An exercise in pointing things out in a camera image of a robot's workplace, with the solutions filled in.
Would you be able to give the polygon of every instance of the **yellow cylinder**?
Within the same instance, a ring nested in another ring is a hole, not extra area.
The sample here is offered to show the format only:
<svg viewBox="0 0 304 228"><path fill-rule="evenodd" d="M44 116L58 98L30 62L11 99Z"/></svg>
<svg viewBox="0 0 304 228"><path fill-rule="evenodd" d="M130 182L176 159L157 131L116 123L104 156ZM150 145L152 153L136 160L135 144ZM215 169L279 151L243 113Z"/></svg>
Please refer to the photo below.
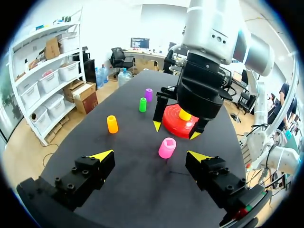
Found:
<svg viewBox="0 0 304 228"><path fill-rule="evenodd" d="M191 115L185 112L182 108L180 109L179 117L184 121L189 121L191 119Z"/></svg>
<svg viewBox="0 0 304 228"><path fill-rule="evenodd" d="M115 134L118 132L118 124L114 115L108 116L106 122L108 123L109 133Z"/></svg>

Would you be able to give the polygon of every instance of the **person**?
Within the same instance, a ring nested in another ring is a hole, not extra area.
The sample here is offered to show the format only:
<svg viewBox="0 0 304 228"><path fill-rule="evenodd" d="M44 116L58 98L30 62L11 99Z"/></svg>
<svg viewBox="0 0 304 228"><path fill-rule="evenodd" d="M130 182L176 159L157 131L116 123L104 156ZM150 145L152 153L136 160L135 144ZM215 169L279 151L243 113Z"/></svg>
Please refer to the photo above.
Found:
<svg viewBox="0 0 304 228"><path fill-rule="evenodd" d="M285 102L285 99L287 97L287 94L288 94L288 91L289 91L289 84L287 83L284 83L282 85L282 88L280 90L280 102L278 103L278 105L274 108L273 112L268 116L268 124L272 124L273 121L275 120L276 116L279 114L284 102ZM297 99L294 95L293 97L293 101L292 103L290 104L290 107L287 111L287 114L285 115L283 121L281 122L281 124L279 125L278 129L279 130L283 130L284 128L287 130L288 127L289 127L289 124L295 119L295 112L296 112L296 107L297 107Z"/></svg>
<svg viewBox="0 0 304 228"><path fill-rule="evenodd" d="M270 94L268 98L268 112L274 107L275 97L274 94Z"/></svg>

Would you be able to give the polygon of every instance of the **green cup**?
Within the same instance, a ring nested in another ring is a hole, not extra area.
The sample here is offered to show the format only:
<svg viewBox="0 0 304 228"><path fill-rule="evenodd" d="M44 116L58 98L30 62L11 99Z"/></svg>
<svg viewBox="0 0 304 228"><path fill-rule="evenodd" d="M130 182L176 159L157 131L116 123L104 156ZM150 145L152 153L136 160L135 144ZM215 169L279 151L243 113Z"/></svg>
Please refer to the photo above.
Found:
<svg viewBox="0 0 304 228"><path fill-rule="evenodd" d="M144 113L147 111L147 99L142 97L140 102L139 102L139 111Z"/></svg>

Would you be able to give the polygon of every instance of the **pink block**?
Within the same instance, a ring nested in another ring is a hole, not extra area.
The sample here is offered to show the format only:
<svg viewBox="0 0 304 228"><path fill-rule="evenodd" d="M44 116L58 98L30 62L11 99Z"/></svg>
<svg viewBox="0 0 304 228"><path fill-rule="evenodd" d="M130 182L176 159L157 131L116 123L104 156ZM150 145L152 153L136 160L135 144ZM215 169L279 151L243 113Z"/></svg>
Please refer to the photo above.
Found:
<svg viewBox="0 0 304 228"><path fill-rule="evenodd" d="M158 154L162 158L170 158L175 150L176 142L173 138L165 138L162 141Z"/></svg>

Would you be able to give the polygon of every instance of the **orange cup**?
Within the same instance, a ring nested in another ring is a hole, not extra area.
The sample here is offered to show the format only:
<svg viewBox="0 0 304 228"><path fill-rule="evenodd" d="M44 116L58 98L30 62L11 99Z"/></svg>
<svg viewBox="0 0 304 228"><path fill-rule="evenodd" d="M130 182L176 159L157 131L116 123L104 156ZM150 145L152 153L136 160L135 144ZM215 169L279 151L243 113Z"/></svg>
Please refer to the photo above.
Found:
<svg viewBox="0 0 304 228"><path fill-rule="evenodd" d="M114 115L108 116L106 122L108 124L109 133L115 134L118 132L118 124Z"/></svg>

